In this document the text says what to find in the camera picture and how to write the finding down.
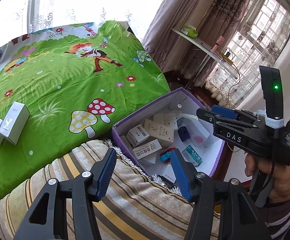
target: green bedsheet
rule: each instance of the green bedsheet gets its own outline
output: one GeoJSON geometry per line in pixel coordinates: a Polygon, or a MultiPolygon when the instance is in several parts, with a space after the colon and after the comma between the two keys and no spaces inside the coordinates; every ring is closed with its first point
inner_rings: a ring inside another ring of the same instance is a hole
{"type": "Polygon", "coordinates": [[[30,117],[17,145],[0,145],[0,199],[168,92],[155,62],[116,21],[46,29],[2,46],[0,118],[14,101],[30,117]]]}

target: yellow mushroom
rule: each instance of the yellow mushroom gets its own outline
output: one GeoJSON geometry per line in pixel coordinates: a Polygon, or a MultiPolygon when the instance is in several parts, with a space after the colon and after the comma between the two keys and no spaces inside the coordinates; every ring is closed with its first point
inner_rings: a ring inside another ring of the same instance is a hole
{"type": "Polygon", "coordinates": [[[87,137],[93,138],[96,133],[91,126],[96,123],[97,118],[94,114],[82,110],[77,110],[72,112],[72,121],[69,125],[69,131],[71,133],[80,133],[81,131],[86,130],[87,137]]]}

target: white curtain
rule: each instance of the white curtain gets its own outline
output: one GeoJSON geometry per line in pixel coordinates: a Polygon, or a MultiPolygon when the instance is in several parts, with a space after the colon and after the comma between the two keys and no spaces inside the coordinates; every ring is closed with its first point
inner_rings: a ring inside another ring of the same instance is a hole
{"type": "Polygon", "coordinates": [[[0,46],[23,34],[61,25],[127,21],[139,40],[163,0],[1,0],[0,46]]]}
{"type": "Polygon", "coordinates": [[[228,45],[235,66],[217,64],[205,84],[219,105],[237,108],[259,83],[259,65],[273,66],[289,35],[290,11],[279,0],[251,0],[228,45]]]}

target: hand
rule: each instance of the hand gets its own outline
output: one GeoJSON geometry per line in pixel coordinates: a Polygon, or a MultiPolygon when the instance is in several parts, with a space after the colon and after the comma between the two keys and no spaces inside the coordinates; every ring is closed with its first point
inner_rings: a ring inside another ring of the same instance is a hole
{"type": "MultiPolygon", "coordinates": [[[[250,177],[257,167],[256,161],[250,153],[245,157],[245,164],[245,174],[247,177],[250,177]]],[[[270,174],[272,161],[262,158],[258,162],[258,167],[262,172],[270,174]]],[[[275,178],[275,182],[268,196],[269,203],[279,203],[290,200],[290,166],[276,163],[272,176],[275,178]]]]}

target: barcode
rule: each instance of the barcode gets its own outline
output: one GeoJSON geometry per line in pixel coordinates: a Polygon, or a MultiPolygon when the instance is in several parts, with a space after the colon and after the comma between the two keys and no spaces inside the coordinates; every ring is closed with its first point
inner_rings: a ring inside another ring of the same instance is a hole
{"type": "Polygon", "coordinates": [[[142,134],[143,136],[146,136],[146,133],[143,131],[143,129],[141,129],[139,126],[138,126],[137,128],[138,128],[138,130],[141,132],[141,134],[142,134]]]}

